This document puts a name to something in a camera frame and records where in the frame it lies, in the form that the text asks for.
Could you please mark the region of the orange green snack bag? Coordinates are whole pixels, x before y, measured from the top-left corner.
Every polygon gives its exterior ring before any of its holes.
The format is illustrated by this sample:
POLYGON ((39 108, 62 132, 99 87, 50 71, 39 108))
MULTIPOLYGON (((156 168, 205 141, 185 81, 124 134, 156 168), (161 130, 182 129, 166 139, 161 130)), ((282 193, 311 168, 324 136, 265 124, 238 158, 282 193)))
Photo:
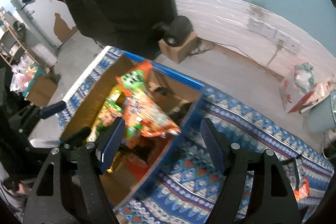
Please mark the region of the orange green snack bag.
POLYGON ((162 137, 179 135, 181 129, 154 102, 147 88, 153 66, 149 60, 135 65, 124 75, 116 77, 121 90, 128 98, 123 119, 126 123, 126 137, 162 137))

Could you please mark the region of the green nut snack packet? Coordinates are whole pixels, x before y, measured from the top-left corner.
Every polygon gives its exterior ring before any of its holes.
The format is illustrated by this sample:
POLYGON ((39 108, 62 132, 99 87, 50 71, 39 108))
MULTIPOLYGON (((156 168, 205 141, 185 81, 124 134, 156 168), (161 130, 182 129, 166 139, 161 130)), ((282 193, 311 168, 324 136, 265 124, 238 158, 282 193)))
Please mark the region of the green nut snack packet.
POLYGON ((86 138, 86 142, 96 141, 96 139, 113 124, 117 117, 123 116, 123 102, 125 94, 119 84, 115 85, 106 97, 94 123, 91 133, 86 138))

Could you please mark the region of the blue patterned tablecloth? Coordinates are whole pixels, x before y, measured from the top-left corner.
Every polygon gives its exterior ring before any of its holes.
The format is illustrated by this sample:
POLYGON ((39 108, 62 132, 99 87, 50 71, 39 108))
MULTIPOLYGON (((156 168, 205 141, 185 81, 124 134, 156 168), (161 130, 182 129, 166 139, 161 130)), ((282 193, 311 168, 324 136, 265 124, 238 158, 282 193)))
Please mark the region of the blue patterned tablecloth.
POLYGON ((62 141, 121 122, 98 182, 130 223, 303 223, 334 173, 240 101, 113 47, 65 100, 62 141))

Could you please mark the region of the black grey snack bag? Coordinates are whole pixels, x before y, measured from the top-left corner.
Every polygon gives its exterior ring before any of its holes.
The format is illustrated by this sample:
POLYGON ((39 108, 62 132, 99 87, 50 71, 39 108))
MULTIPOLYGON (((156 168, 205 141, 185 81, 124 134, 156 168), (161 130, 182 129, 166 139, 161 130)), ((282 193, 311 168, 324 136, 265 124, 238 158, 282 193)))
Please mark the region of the black grey snack bag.
POLYGON ((282 168, 290 182, 291 188, 297 190, 303 185, 302 161, 299 158, 292 158, 282 163, 282 168))

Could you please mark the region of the blue cardboard box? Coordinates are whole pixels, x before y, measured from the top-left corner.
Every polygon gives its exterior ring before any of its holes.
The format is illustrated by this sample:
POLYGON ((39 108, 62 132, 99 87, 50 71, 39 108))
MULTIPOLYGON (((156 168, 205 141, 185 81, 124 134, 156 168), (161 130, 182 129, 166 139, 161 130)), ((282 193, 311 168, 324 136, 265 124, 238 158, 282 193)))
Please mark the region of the blue cardboard box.
POLYGON ((60 116, 66 140, 81 128, 87 141, 104 137, 117 118, 120 135, 113 138, 100 181, 115 209, 150 185, 190 126, 196 124, 204 86, 191 77, 131 53, 113 51, 80 81, 60 116))

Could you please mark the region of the red orange snack packet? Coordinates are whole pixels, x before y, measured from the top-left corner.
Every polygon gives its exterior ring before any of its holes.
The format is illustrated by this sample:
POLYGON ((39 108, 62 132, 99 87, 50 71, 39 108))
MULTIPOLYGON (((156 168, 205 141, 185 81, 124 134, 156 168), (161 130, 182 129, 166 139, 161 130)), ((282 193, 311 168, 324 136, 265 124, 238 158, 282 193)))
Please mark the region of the red orange snack packet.
POLYGON ((303 198, 307 198, 310 193, 308 179, 304 177, 302 186, 294 190, 293 193, 296 201, 302 200, 303 198))

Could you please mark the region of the white red paper bag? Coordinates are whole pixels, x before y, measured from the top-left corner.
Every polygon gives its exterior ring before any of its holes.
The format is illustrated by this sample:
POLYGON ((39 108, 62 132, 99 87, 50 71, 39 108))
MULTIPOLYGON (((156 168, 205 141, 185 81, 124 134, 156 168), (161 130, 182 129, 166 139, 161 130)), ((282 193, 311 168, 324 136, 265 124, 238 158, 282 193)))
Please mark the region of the white red paper bag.
POLYGON ((285 113, 298 111, 314 91, 313 66, 308 62, 295 65, 279 86, 285 113))

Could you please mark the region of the light blue trash bin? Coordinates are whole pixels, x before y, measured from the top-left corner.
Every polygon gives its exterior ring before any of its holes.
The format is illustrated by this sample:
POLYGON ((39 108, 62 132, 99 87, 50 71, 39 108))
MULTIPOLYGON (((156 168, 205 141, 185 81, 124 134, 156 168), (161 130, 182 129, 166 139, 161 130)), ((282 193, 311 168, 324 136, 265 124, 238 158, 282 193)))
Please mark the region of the light blue trash bin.
POLYGON ((326 99, 311 109, 307 125, 312 134, 335 129, 335 89, 326 99))

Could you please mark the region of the small cardboard box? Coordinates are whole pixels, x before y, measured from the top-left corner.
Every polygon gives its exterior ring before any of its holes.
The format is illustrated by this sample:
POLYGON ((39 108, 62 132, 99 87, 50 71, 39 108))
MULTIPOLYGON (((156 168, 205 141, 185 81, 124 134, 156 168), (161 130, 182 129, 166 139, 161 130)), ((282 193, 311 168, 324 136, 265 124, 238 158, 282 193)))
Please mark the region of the small cardboard box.
POLYGON ((179 47, 169 46, 161 39, 158 42, 161 53, 171 61, 180 64, 193 50, 196 49, 198 44, 198 34, 192 32, 185 42, 179 47))

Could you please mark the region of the black round speaker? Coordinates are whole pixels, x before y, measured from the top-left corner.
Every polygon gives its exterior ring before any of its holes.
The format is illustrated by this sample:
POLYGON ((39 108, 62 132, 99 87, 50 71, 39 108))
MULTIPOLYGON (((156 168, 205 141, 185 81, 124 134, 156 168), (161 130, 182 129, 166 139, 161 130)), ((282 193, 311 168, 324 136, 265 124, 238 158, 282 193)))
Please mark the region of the black round speaker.
POLYGON ((180 47, 193 32, 193 25, 186 16, 177 16, 170 24, 165 22, 156 23, 151 28, 158 32, 163 41, 171 47, 180 47))

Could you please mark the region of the white wall socket strip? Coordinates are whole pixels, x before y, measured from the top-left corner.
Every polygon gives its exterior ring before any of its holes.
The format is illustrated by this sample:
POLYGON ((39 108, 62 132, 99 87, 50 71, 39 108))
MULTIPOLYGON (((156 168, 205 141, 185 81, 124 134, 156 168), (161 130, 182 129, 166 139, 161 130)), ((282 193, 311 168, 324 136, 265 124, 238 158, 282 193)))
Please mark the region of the white wall socket strip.
POLYGON ((282 42, 282 46, 287 50, 299 54, 301 50, 301 44, 299 41, 284 31, 278 30, 277 28, 262 22, 261 20, 255 18, 249 18, 247 28, 249 31, 259 34, 262 37, 278 44, 282 42))

